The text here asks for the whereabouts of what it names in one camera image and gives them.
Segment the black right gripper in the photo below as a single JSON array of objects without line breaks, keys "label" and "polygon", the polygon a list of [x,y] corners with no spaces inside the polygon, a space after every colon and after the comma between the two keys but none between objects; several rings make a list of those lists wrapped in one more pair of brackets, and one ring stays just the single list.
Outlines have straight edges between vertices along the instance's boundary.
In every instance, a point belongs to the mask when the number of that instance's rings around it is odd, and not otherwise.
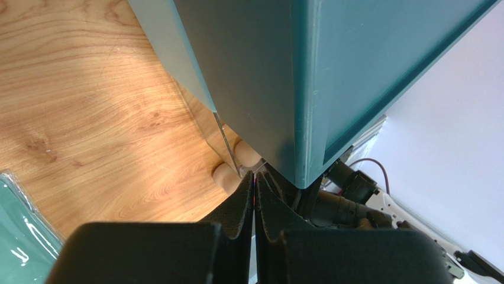
[{"label": "black right gripper", "polygon": [[392,216],[366,205],[379,193],[377,183],[337,160],[305,189],[299,189],[265,164],[272,191],[302,219],[318,228],[392,228]]}]

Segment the clear acrylic drawer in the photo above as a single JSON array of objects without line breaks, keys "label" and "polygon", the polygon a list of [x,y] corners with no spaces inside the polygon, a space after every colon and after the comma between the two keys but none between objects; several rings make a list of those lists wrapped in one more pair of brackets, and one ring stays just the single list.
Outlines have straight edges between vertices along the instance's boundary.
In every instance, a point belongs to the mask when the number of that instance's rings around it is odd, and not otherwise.
[{"label": "clear acrylic drawer", "polygon": [[206,145],[215,156],[211,172],[221,163],[231,164],[231,152],[241,137],[224,122],[218,113],[203,105],[180,82],[175,82],[182,99]]}]

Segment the teal drawer cabinet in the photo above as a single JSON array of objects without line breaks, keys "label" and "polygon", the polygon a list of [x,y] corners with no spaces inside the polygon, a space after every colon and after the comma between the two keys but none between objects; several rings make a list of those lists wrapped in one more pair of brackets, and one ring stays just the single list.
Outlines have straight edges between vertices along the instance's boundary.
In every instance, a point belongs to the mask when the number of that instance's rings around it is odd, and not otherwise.
[{"label": "teal drawer cabinet", "polygon": [[130,1],[164,69],[299,189],[495,6]]}]

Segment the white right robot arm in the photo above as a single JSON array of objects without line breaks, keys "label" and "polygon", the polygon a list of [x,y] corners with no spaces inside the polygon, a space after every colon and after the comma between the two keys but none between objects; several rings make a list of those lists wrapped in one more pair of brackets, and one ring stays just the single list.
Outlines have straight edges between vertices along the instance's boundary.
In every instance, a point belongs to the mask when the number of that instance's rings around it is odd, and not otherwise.
[{"label": "white right robot arm", "polygon": [[265,177],[273,192],[317,228],[392,228],[427,235],[443,252],[444,264],[457,281],[503,283],[503,272],[476,252],[463,249],[399,205],[390,189],[360,170],[337,160],[306,189],[298,189],[266,163]]}]

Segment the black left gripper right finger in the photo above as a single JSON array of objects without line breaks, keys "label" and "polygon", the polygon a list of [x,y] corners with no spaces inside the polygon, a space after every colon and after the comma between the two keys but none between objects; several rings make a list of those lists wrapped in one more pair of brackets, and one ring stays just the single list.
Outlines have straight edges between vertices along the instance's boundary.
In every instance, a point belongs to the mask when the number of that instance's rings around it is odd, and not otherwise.
[{"label": "black left gripper right finger", "polygon": [[255,185],[260,283],[452,283],[442,251],[414,230],[315,228]]}]

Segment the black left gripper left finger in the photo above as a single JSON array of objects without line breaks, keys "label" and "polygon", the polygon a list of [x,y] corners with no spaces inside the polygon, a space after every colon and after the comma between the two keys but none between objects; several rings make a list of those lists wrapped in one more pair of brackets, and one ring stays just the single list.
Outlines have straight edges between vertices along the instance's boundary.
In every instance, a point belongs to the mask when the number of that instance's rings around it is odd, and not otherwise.
[{"label": "black left gripper left finger", "polygon": [[254,176],[198,222],[90,222],[66,240],[48,283],[247,283]]}]

